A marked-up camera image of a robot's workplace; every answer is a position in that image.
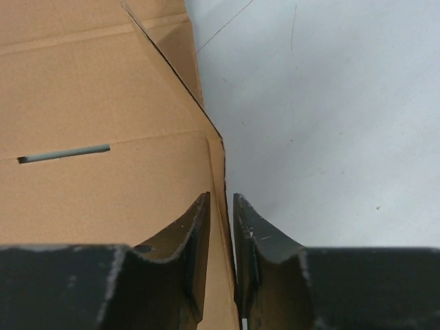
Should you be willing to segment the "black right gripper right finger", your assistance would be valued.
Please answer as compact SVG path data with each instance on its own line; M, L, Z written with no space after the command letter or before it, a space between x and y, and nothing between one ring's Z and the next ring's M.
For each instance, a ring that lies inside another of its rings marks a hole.
M233 199L235 302L248 329L438 329L439 250L306 247Z

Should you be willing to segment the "cardboard box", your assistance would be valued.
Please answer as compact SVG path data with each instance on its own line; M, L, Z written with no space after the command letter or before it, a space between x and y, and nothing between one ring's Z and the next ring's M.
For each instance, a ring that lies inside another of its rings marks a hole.
M210 193L196 329L238 329L224 168L183 1L1 2L1 246L134 247Z

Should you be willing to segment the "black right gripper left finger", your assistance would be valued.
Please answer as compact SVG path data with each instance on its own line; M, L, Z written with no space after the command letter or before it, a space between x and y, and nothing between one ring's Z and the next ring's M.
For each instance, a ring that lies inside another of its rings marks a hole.
M204 315L210 193L151 238L1 246L2 329L196 329Z

